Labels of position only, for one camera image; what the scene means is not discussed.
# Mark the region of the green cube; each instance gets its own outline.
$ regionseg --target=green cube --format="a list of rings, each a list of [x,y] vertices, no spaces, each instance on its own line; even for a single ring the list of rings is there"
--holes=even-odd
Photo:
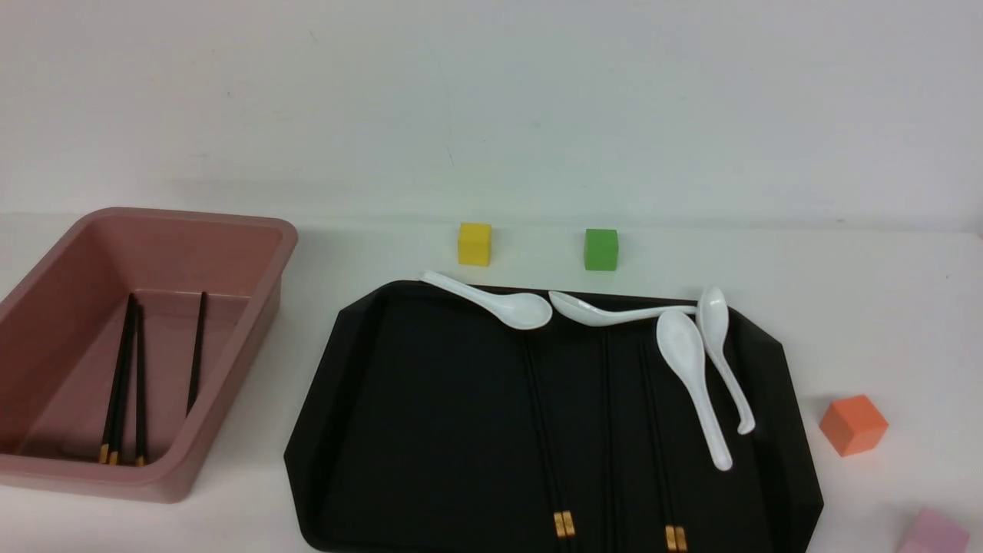
[[[617,269],[617,230],[588,228],[584,240],[584,269],[614,271]]]

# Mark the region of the spoon handle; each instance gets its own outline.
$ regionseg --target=spoon handle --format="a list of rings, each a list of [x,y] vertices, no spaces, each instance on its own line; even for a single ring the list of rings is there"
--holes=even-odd
[[[754,411],[751,410],[751,405],[748,404],[747,397],[744,396],[744,391],[741,390],[740,384],[737,383],[737,379],[734,377],[733,371],[730,370],[730,365],[727,363],[726,357],[723,356],[723,352],[708,348],[707,353],[709,353],[710,360],[717,367],[717,372],[721,373],[723,383],[727,386],[727,390],[734,400],[734,405],[737,406],[737,414],[740,416],[737,433],[740,435],[749,434],[754,430],[755,426]]]
[[[710,458],[714,460],[714,466],[719,470],[730,470],[734,462],[730,456],[730,449],[723,438],[721,425],[717,422],[717,414],[714,413],[714,406],[710,403],[710,394],[707,392],[707,385],[694,384],[687,386],[689,397],[693,399],[693,406],[696,407],[696,416],[700,419],[700,427],[703,429],[703,436],[707,439],[707,447],[710,449]]]
[[[655,319],[668,311],[678,311],[683,315],[696,315],[696,308],[691,305],[669,305],[667,307],[650,307],[648,309],[635,309],[632,311],[610,312],[610,324],[620,325],[632,321],[644,321]]]
[[[432,284],[442,290],[446,290],[452,294],[459,295],[469,301],[473,301],[486,309],[489,308],[487,292],[481,291],[473,286],[469,286],[464,282],[458,282],[450,276],[444,276],[440,273],[434,273],[433,271],[424,271],[423,274],[420,275],[420,280],[426,282],[427,284]]]

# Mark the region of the pink plastic tray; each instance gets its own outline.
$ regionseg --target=pink plastic tray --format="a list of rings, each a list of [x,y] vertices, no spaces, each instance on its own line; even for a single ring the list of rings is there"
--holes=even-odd
[[[0,483],[187,496],[279,308],[296,243],[290,223],[260,217],[112,208],[77,222],[0,303]],[[186,418],[203,290],[201,387]],[[151,463],[140,468],[95,462],[130,292],[145,307]]]

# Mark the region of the yellow cube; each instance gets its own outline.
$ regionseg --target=yellow cube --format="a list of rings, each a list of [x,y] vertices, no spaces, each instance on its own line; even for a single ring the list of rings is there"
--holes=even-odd
[[[462,222],[457,235],[457,263],[487,267],[492,262],[492,226]]]

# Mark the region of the white table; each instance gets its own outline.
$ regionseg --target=white table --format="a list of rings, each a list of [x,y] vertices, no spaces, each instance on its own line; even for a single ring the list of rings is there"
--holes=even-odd
[[[76,219],[0,215],[0,293]],[[923,506],[983,552],[983,240],[973,234],[621,228],[615,273],[588,273],[582,228],[496,228],[490,268],[456,263],[456,226],[297,220],[283,303],[184,502],[0,488],[0,551],[309,551],[282,454],[337,311],[421,269],[473,283],[696,298],[715,283],[785,347],[826,509],[814,553],[893,552]],[[841,459],[831,399],[868,394],[892,426]]]

